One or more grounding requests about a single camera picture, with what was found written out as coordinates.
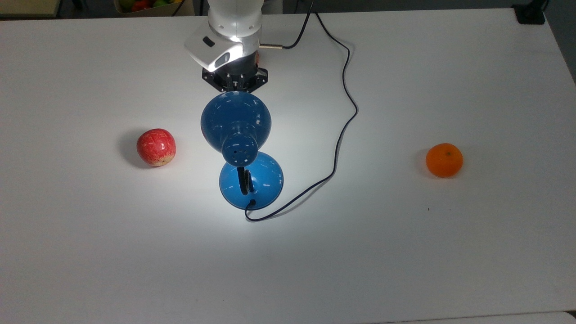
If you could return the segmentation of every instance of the red apple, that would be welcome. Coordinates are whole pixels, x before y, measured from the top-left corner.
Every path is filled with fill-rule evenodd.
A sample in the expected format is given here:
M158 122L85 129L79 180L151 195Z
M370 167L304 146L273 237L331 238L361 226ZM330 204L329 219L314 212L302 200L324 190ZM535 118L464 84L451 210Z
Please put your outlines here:
M151 129L140 136L136 150L144 162L159 167L174 159L176 141L165 129Z

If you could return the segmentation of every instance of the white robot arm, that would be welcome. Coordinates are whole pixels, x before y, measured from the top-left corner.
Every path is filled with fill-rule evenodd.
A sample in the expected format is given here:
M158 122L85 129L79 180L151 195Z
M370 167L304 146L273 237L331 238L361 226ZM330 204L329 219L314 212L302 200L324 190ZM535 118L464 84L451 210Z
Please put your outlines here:
M208 0L208 24L185 42L190 55L208 72L255 55L262 31L264 0Z

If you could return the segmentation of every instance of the black cable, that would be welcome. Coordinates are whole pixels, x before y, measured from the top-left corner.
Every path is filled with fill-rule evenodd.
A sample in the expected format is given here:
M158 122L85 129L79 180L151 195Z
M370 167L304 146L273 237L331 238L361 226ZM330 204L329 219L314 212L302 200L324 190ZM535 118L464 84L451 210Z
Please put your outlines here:
M306 29L306 24L308 23L308 18L310 18L310 13L312 12L312 5L314 5L314 0L312 0L312 2L310 3L310 8L308 8L308 13L306 14L306 19L304 19L304 24L302 25L302 29L300 30L300 34L298 35L298 38L296 38L296 42L294 42L294 44L292 44L290 46L282 46L283 50L289 50L291 48L294 48L296 45L298 45L298 42L300 42L300 38L302 38L302 34L304 33L304 29Z
M354 99L352 98L352 96L350 95L350 92L348 91L348 87L346 86L346 70L348 69L348 63L350 62L350 49L342 44L339 40L335 39L330 32L328 32L328 30L326 29L326 26L324 26L324 23L322 22L322 19L320 19L320 15L318 15L317 12L314 13L316 15L316 17L318 18L318 21L320 22L320 25L322 25L322 28L324 29L324 31L326 32L326 35L328 35L328 37L330 37L333 41L337 42L338 45L344 47L346 49L346 51L348 51L348 55L346 56L346 63L344 63L344 68L342 69L342 85L344 86L344 91L346 92L346 96L348 96L348 99L350 99L350 102L352 103L352 105L354 106L354 115L352 117L350 117L350 119L348 119L348 121L346 122L346 124L344 124L344 127L342 127L342 131L340 132L340 136L338 136L338 141L336 142L336 148L334 150L334 166L332 167L332 172L324 179L316 182L315 184L311 185L310 187L308 187L306 190L304 190L301 194L297 195L294 199L292 199L291 201L289 201L287 204L285 204L284 206L280 207L278 210L274 211L271 214L268 214L264 217L261 218L250 218L248 216L248 209L256 204L256 201L254 199L250 200L250 203L246 206L246 208L244 208L244 216L246 216L246 218L248 220L251 221L262 221L265 220L267 218L270 218L276 214L278 214L279 212L283 211L286 207L290 206L293 202L295 202L296 200L298 200L300 197L302 197L303 195L305 195L308 191L314 189L315 187L317 187L318 185L330 180L335 174L336 174L336 166L338 165L338 153L340 152L340 145L342 144L342 138L344 137L344 132L346 131L346 128L348 128L348 125L350 124L350 122L352 122L352 120L356 117L356 115L358 115L358 105L356 104L356 102L354 101Z
M180 10L180 8L182 7L182 5L184 4L184 1L186 1L186 0L180 1L180 4L179 4L178 8L176 8L176 10L174 10L174 13L172 13L171 17L174 17L174 16L176 15L176 13L178 12L178 10Z

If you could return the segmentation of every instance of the table surface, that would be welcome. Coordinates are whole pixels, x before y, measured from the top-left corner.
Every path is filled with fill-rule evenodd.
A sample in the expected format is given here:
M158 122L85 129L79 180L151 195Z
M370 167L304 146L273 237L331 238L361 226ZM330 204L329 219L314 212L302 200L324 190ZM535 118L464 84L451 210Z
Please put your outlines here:
M375 323L576 309L576 87L511 9L324 14L360 113L336 176L250 223L204 140L205 17L1 21L0 314L8 323ZM302 15L265 16L292 43ZM285 185L328 175L352 115L315 18L262 50ZM140 161L147 129L176 158ZM428 148L457 145L451 179Z
M0 17L56 17L61 0L2 0Z
M402 322L404 324L575 324L576 319L566 312L437 319Z

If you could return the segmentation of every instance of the blue desk lamp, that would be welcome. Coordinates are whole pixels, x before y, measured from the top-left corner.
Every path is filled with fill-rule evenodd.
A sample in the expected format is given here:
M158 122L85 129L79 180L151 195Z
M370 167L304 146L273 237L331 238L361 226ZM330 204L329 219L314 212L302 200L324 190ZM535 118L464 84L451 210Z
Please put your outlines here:
M200 119L206 141L222 153L226 164L220 172L220 191L228 202L250 210L271 204L282 191L278 163L260 152L272 127L268 108L247 92L225 92L210 102Z

